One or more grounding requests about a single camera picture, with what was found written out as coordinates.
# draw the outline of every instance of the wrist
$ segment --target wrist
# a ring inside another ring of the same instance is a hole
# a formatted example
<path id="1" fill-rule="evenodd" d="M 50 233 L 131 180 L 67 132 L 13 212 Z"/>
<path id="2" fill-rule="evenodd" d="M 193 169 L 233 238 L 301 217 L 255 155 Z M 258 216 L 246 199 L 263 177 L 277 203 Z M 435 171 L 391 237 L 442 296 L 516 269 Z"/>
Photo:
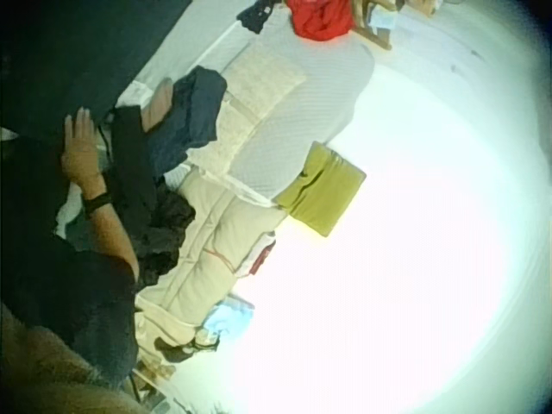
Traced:
<path id="1" fill-rule="evenodd" d="M 84 200 L 92 200 L 107 192 L 107 185 L 105 184 L 104 176 L 99 172 L 81 183 L 80 189 L 83 192 Z"/>

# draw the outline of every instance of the red cloth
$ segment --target red cloth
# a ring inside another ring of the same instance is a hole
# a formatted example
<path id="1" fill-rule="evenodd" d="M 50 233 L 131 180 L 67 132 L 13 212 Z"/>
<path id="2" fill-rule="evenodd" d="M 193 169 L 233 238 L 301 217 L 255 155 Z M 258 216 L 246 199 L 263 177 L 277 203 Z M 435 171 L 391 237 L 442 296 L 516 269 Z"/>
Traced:
<path id="1" fill-rule="evenodd" d="M 314 41 L 345 35 L 353 26 L 350 0 L 287 0 L 295 33 Z"/>

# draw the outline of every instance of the black wristband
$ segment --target black wristband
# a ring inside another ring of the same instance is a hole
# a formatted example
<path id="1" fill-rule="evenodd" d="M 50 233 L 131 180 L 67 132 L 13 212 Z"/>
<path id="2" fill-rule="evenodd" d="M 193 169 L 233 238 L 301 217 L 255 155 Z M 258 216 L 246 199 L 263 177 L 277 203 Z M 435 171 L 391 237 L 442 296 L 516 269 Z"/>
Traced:
<path id="1" fill-rule="evenodd" d="M 106 204 L 111 204 L 112 201 L 113 200 L 111 199 L 111 194 L 109 194 L 108 192 L 105 192 L 104 194 L 101 194 L 96 198 L 93 198 L 92 200 L 83 200 L 86 218 L 90 218 L 91 214 L 94 211 L 96 211 L 100 207 L 104 207 Z"/>

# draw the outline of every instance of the person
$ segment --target person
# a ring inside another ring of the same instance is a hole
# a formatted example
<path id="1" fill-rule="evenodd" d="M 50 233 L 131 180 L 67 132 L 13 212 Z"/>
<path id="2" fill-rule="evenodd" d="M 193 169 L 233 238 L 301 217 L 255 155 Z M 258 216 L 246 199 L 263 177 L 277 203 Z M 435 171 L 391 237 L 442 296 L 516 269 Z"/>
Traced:
<path id="1" fill-rule="evenodd" d="M 138 113 L 144 130 L 170 110 L 172 87 L 162 83 Z M 62 150 L 24 137 L 3 142 L 2 150 L 3 309 L 26 328 L 48 329 L 57 348 L 68 347 L 115 389 L 138 354 L 140 269 L 99 168 L 91 113 L 67 116 Z M 69 181 L 82 190 L 97 251 L 77 252 L 53 232 Z"/>
<path id="2" fill-rule="evenodd" d="M 26 327 L 4 304 L 0 368 L 0 398 L 8 414 L 147 413 L 51 330 Z"/>

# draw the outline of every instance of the hand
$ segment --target hand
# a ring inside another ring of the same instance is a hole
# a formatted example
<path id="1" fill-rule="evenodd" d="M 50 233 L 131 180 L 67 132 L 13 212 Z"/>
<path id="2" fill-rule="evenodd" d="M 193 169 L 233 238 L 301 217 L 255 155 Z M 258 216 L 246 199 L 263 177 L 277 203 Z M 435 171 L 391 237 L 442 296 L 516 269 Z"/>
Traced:
<path id="1" fill-rule="evenodd" d="M 76 118 L 73 126 L 71 116 L 66 117 L 66 145 L 61 156 L 61 166 L 65 175 L 84 191 L 87 187 L 95 185 L 98 178 L 101 178 L 101 173 L 90 111 L 81 108 Z"/>

